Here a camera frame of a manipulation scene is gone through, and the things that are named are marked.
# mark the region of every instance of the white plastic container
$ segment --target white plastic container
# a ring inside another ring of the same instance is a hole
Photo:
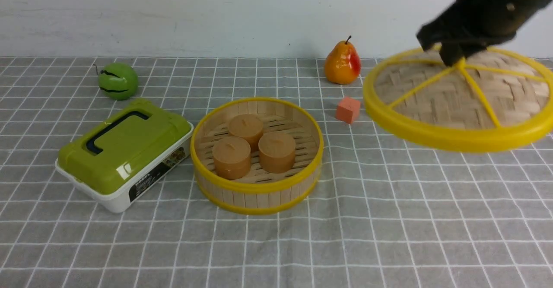
[[[113,213],[124,212],[134,201],[140,198],[142,194],[146,193],[151,187],[153,187],[154,184],[160,180],[160,178],[165,176],[175,166],[190,156],[190,137],[192,136],[194,125],[190,122],[188,122],[188,124],[190,124],[190,131],[184,137],[170,146],[156,159],[152,160],[152,162],[150,162],[150,164],[148,164],[144,169],[138,172],[117,191],[111,194],[104,195],[97,193],[89,186],[77,180],[74,176],[60,168],[57,163],[57,159],[55,162],[56,170],[69,179],[77,190],[85,193],[109,211]],[[170,163],[164,162],[177,152],[184,152],[184,155],[180,160],[175,162],[172,161]]]

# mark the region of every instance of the sponge block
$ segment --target sponge block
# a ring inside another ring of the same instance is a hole
[[[336,108],[336,119],[352,124],[359,117],[359,109],[361,109],[360,101],[344,97]]]

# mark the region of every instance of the green ball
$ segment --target green ball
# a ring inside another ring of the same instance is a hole
[[[107,97],[126,100],[138,89],[138,75],[128,64],[113,62],[100,71],[98,86]]]

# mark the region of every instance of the yellow plastic spoke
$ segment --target yellow plastic spoke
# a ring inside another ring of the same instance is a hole
[[[386,66],[391,66],[393,64],[410,64],[410,63],[426,63],[426,64],[436,64],[438,66],[444,66],[444,63],[439,60],[431,60],[431,59],[398,59],[398,60],[390,60],[386,63]]]
[[[463,74],[464,78],[467,80],[468,84],[474,92],[476,93],[476,96],[478,96],[478,99],[484,105],[484,109],[488,112],[488,115],[490,119],[492,119],[493,124],[496,125],[497,128],[501,127],[501,123],[497,119],[496,113],[493,111],[492,106],[489,104],[488,99],[486,98],[486,95],[484,95],[484,92],[482,89],[480,89],[480,86],[478,86],[478,83],[468,74],[467,70],[464,68],[464,60],[462,63],[459,63],[458,65],[459,72]]]
[[[470,68],[470,69],[490,71],[490,72],[495,72],[495,73],[513,74],[514,76],[525,77],[525,78],[533,79],[535,81],[547,83],[547,80],[543,77],[537,77],[537,76],[533,76],[531,74],[526,74],[526,73],[522,73],[522,72],[518,72],[518,71],[504,70],[504,69],[484,67],[484,66],[476,66],[476,65],[473,65],[473,64],[467,64],[465,67]]]
[[[450,74],[451,72],[453,72],[455,70],[454,67],[450,67],[450,68],[447,68],[445,69],[444,71],[440,72],[440,73],[437,73],[435,74],[433,77],[427,79],[426,81],[420,83],[418,86],[414,87],[413,89],[411,89],[410,91],[406,92],[403,96],[399,97],[398,99],[396,99],[393,103],[390,103],[388,106],[390,108],[393,108],[395,107],[396,105],[398,105],[399,103],[401,103],[402,101],[404,101],[405,99],[411,97],[412,95],[414,95],[416,92],[420,91],[423,87],[426,87],[436,81],[438,81],[440,78]]]

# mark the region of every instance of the brown candle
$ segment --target brown candle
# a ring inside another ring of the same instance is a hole
[[[273,174],[286,172],[296,162],[296,141],[282,131],[264,134],[259,139],[259,164]]]
[[[253,114],[241,114],[229,122],[229,135],[245,139],[251,152],[257,151],[257,143],[263,136],[263,122]]]
[[[239,137],[225,137],[213,145],[215,172],[222,178],[242,178],[251,168],[249,143]]]

